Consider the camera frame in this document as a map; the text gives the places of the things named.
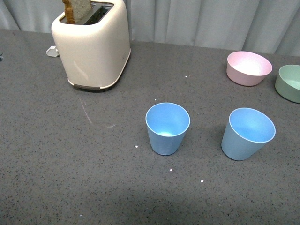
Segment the cream toaster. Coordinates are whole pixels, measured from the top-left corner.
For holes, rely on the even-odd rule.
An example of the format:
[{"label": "cream toaster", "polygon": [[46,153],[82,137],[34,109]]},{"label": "cream toaster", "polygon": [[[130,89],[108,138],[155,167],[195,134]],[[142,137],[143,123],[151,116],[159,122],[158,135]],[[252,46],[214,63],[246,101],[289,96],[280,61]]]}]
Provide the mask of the cream toaster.
[{"label": "cream toaster", "polygon": [[94,0],[91,4],[92,10],[79,23],[67,24],[62,13],[51,29],[69,83],[98,90],[117,82],[131,50],[125,3]]}]

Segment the bread slice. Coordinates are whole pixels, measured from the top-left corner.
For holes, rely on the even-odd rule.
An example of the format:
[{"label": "bread slice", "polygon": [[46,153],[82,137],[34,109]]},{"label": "bread slice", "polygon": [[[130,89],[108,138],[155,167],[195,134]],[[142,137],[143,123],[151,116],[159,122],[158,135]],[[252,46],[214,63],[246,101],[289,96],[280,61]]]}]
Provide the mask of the bread slice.
[{"label": "bread slice", "polygon": [[77,24],[91,9],[90,0],[62,0],[69,24]]}]

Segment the toaster slot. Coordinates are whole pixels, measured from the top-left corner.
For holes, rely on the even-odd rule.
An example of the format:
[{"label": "toaster slot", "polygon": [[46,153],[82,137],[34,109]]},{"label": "toaster slot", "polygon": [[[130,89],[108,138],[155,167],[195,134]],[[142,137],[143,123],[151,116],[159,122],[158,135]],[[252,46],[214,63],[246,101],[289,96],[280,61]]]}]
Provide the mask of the toaster slot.
[{"label": "toaster slot", "polygon": [[[91,2],[92,9],[76,25],[92,25],[98,23],[106,13],[113,7],[112,3]],[[64,16],[60,19],[61,23],[68,23]]]}]

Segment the plastic cup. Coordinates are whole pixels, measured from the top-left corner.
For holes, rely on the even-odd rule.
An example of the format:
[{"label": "plastic cup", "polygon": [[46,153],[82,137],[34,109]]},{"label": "plastic cup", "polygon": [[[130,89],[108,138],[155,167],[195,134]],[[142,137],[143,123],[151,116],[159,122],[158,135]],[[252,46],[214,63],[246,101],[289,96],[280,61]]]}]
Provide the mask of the plastic cup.
[{"label": "plastic cup", "polygon": [[245,160],[271,141],[275,133],[273,122],[265,114],[255,109],[238,108],[229,116],[222,150],[231,159]]},{"label": "plastic cup", "polygon": [[174,103],[159,103],[146,114],[146,124],[152,149],[168,156],[177,151],[190,124],[188,112]]}]

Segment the kitchen counter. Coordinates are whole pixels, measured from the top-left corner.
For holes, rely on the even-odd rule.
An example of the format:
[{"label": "kitchen counter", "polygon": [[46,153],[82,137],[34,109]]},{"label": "kitchen counter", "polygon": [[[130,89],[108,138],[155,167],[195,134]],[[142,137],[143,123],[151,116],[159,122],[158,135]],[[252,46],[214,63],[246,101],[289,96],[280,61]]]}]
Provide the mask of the kitchen counter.
[{"label": "kitchen counter", "polygon": [[[109,90],[68,83],[51,34],[0,30],[0,224],[299,224],[300,104],[281,97],[281,66],[244,87],[226,75],[230,50],[131,43]],[[161,102],[184,107],[190,128],[170,156],[145,123]],[[257,109],[276,136],[244,161],[221,149],[231,111]]]}]

